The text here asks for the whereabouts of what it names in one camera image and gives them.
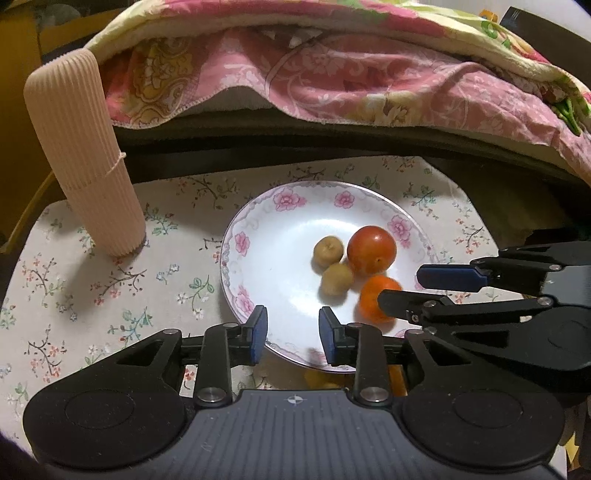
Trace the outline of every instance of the metal screw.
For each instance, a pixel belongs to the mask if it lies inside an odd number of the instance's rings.
[[[550,305],[552,305],[553,302],[550,297],[540,297],[538,299],[538,303],[543,307],[549,307]]]
[[[197,398],[207,403],[215,403],[223,400],[226,392],[218,387],[205,387],[197,392]]]
[[[388,391],[380,387],[365,387],[359,392],[359,395],[365,401],[370,401],[372,403],[386,401],[389,397]]]

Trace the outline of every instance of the pink flower pattern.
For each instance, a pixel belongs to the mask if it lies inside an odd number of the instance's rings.
[[[240,285],[238,287],[238,295],[236,295],[236,305],[242,312],[246,313],[247,315],[250,315],[255,308],[255,304],[248,296],[248,292],[243,285]]]
[[[392,220],[388,222],[388,230],[403,248],[410,247],[410,230],[412,228],[412,223],[400,215],[394,215]]]
[[[250,239],[244,232],[240,232],[234,235],[234,241],[236,242],[236,251],[245,257],[248,252],[248,247],[251,246]]]
[[[353,206],[353,202],[355,201],[355,196],[345,190],[342,193],[338,193],[335,197],[335,207],[349,209]]]
[[[283,212],[284,210],[303,207],[306,204],[306,199],[294,193],[292,189],[284,188],[273,196],[273,202],[275,203],[275,210]]]

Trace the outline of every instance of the tomato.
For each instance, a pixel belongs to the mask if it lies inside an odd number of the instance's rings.
[[[375,275],[386,271],[396,258],[396,242],[392,235],[378,226],[364,226],[357,230],[349,245],[347,259],[353,272]]]

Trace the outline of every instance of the table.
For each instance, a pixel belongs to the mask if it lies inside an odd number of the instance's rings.
[[[53,203],[31,230],[0,311],[0,429],[30,450],[22,413],[45,385],[162,329],[194,336],[233,321],[219,261],[234,214],[270,187],[333,179],[400,205],[440,262],[497,253],[466,195],[420,157],[344,158],[137,184],[147,235],[142,248],[119,259],[95,248],[66,201]],[[492,288],[449,296],[456,303],[521,298]],[[195,372],[187,368],[182,395],[192,395]],[[304,372],[266,352],[257,367],[232,369],[232,388],[306,388]]]

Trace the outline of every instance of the yellow fruit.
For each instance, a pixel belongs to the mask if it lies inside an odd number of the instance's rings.
[[[345,253],[345,246],[335,236],[325,236],[314,247],[313,259],[322,268],[340,262]]]
[[[325,295],[343,295],[353,286],[353,271],[343,263],[332,264],[322,274],[320,289]]]

